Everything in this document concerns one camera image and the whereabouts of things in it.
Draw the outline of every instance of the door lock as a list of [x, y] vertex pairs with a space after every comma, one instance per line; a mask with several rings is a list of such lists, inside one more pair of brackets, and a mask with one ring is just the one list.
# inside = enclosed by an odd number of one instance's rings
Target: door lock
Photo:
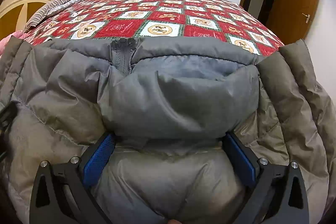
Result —
[[305, 15], [304, 13], [302, 13], [302, 15], [304, 15], [306, 17], [306, 23], [308, 23], [309, 19], [310, 19], [310, 14]]

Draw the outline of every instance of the patchwork quilt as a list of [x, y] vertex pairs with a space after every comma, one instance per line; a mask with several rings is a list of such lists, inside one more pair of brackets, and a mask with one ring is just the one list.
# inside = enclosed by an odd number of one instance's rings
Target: patchwork quilt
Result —
[[55, 38], [216, 37], [268, 56], [279, 38], [226, 0], [83, 0], [29, 31], [37, 45]]

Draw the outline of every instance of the brown door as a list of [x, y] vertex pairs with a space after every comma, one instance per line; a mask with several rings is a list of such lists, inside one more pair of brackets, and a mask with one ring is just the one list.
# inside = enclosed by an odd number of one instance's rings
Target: brown door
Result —
[[266, 26], [284, 44], [305, 38], [319, 0], [274, 0]]

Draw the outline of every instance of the metal screw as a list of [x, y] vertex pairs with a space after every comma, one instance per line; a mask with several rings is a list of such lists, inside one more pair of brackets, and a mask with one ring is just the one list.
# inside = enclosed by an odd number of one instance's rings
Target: metal screw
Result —
[[48, 162], [46, 160], [41, 161], [40, 166], [46, 167], [48, 165]]
[[259, 159], [259, 162], [260, 162], [262, 165], [267, 165], [267, 164], [268, 164], [268, 159], [266, 159], [266, 158], [260, 158], [260, 159]]
[[292, 162], [291, 162], [291, 166], [292, 166], [294, 169], [296, 169], [296, 168], [299, 167], [299, 165], [298, 165], [295, 161], [292, 161]]
[[74, 156], [74, 157], [71, 158], [70, 162], [72, 164], [76, 164], [77, 162], [79, 162], [79, 158], [77, 156]]

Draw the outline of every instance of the jacket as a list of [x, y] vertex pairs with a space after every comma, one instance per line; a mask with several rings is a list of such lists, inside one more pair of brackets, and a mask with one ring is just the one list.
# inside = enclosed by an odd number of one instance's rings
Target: jacket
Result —
[[115, 224], [228, 223], [245, 193], [228, 131], [300, 165], [311, 224], [335, 200], [335, 107], [302, 40], [261, 58], [209, 37], [11, 38], [0, 87], [0, 106], [18, 107], [2, 179], [23, 223], [39, 163], [80, 156], [105, 131], [120, 140], [91, 192]]

